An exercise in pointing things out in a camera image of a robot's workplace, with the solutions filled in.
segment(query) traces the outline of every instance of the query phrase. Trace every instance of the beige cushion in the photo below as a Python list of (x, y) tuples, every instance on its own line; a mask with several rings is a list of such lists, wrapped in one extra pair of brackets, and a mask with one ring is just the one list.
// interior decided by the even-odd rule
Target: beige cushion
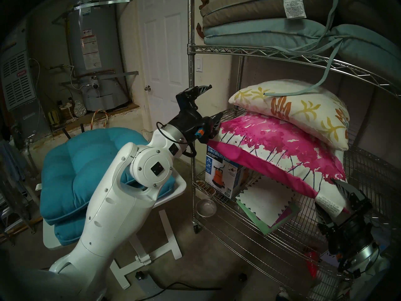
[(297, 92), (309, 86), (293, 79), (263, 82), (236, 92), (229, 103), (290, 122), (334, 149), (348, 150), (350, 116), (344, 102), (330, 91), (317, 87), (302, 95), (264, 95)]
[[(306, 17), (326, 24), (333, 0), (303, 0)], [(283, 0), (215, 0), (201, 9), (203, 26), (236, 21), (285, 18)]]
[(368, 28), (401, 45), (399, 19), (387, 19), (384, 13), (377, 12), (376, 6), (372, 7), (368, 0), (339, 0), (337, 11), (342, 23)]

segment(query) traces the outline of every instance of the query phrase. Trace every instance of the metal strap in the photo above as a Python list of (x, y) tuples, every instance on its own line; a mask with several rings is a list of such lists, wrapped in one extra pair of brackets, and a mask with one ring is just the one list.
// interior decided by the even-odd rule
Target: metal strap
[(138, 71), (116, 73), (116, 74), (103, 74), (103, 75), (97, 75), (97, 79), (114, 79), (116, 77), (122, 77), (127, 75), (138, 75), (138, 74), (139, 74)]
[(129, 3), (132, 0), (113, 0), (113, 1), (104, 1), (104, 2), (95, 2), (95, 3), (86, 3), (79, 6), (76, 6), (69, 10), (69, 12), (77, 11), (81, 8), (93, 7), (93, 6), (100, 6), (100, 5), (109, 5), (109, 4), (116, 4), (116, 3)]

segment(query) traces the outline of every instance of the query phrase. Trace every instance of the light blue cushion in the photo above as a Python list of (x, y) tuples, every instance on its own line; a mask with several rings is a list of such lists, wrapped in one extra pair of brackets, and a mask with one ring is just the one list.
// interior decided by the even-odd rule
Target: light blue cushion
[[(139, 183), (136, 182), (134, 179), (131, 180), (129, 183), (134, 187), (144, 188), (142, 185), (139, 185)], [(157, 199), (158, 200), (162, 199), (166, 195), (171, 193), (174, 189), (174, 184), (175, 184), (175, 179), (173, 176), (170, 176), (170, 178), (167, 180), (167, 182), (160, 190)], [(79, 212), (75, 213), (75, 215), (72, 218), (68, 218), (54, 225), (54, 234), (59, 240), (61, 245), (66, 246), (79, 240), (83, 232), (83, 227), (85, 225), (85, 218), (86, 218), (86, 208), (81, 209)]]
[(324, 34), (324, 25), (309, 19), (272, 18), (205, 28), (206, 45), (295, 48)]
[(401, 50), (380, 34), (354, 24), (331, 29), (331, 39), (342, 38), (338, 54), (353, 65), (401, 84)]
[[(42, 169), (41, 215), (50, 225), (85, 209), (119, 149), (146, 145), (138, 132), (122, 127), (86, 131), (46, 155)], [(121, 181), (132, 177), (124, 172)]]

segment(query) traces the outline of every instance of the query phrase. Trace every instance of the utility pump box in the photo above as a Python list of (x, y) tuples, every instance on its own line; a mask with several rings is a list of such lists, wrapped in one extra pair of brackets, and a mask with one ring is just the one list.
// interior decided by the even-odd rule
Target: utility pump box
[(217, 191), (232, 198), (247, 180), (249, 168), (235, 163), (207, 146), (205, 181)]

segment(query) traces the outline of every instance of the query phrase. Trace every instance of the shelf caster wheel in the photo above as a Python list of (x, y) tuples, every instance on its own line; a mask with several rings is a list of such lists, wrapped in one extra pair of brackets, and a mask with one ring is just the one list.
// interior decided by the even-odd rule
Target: shelf caster wheel
[(194, 232), (195, 234), (198, 234), (200, 232), (200, 226), (198, 224), (194, 225)]

